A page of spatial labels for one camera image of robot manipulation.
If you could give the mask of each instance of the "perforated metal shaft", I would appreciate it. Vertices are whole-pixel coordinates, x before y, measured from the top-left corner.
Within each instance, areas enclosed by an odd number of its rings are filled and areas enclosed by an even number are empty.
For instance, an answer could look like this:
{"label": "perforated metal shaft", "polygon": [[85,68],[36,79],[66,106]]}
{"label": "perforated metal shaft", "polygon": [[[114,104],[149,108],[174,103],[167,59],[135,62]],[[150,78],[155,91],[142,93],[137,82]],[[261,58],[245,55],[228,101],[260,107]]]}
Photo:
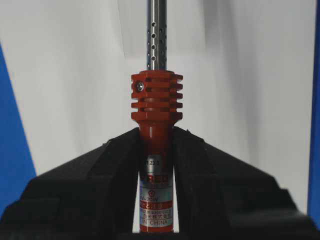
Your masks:
{"label": "perforated metal shaft", "polygon": [[147,0],[146,66],[167,69],[167,0]]}

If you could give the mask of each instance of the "screw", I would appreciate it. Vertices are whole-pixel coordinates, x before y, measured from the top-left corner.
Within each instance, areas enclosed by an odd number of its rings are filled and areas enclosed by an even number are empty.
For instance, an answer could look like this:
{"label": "screw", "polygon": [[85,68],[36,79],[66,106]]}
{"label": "screw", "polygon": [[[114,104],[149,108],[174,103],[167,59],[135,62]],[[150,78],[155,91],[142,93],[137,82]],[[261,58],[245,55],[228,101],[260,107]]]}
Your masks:
{"label": "screw", "polygon": [[138,91],[138,92],[141,92],[143,89],[144,89],[144,83],[143,82],[138,82],[137,84],[136,84],[136,90]]}

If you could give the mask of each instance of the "white backdrop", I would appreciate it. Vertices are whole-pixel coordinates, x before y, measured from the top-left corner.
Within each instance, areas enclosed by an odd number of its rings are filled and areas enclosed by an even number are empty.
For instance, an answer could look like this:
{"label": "white backdrop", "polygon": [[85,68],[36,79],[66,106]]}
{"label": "white backdrop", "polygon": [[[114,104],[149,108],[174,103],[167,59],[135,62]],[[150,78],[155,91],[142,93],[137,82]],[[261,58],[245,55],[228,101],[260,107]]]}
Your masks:
{"label": "white backdrop", "polygon": [[[177,126],[275,176],[305,212],[316,1],[167,6],[167,65],[184,75]],[[131,74],[145,69],[145,33],[145,0],[0,1],[0,41],[37,174],[137,126]]]}

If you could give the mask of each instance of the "blue panel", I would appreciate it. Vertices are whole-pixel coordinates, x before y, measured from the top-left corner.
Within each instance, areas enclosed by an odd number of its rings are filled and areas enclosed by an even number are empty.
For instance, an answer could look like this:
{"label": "blue panel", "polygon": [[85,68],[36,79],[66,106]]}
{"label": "blue panel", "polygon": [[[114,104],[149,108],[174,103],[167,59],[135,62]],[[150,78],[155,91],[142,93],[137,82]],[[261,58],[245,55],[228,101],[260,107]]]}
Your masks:
{"label": "blue panel", "polygon": [[308,214],[320,229],[320,6],[316,7]]}
{"label": "blue panel", "polygon": [[0,216],[35,177],[24,128],[19,116],[0,45]]}

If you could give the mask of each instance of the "warning sticker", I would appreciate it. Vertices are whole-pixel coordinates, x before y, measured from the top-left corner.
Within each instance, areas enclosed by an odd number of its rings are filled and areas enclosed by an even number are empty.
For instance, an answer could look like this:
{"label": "warning sticker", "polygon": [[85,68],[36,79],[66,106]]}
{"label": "warning sticker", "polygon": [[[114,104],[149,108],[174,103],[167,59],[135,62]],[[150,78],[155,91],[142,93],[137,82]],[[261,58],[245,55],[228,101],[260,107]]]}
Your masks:
{"label": "warning sticker", "polygon": [[173,224],[172,169],[160,155],[149,155],[140,169],[140,224],[162,228]]}

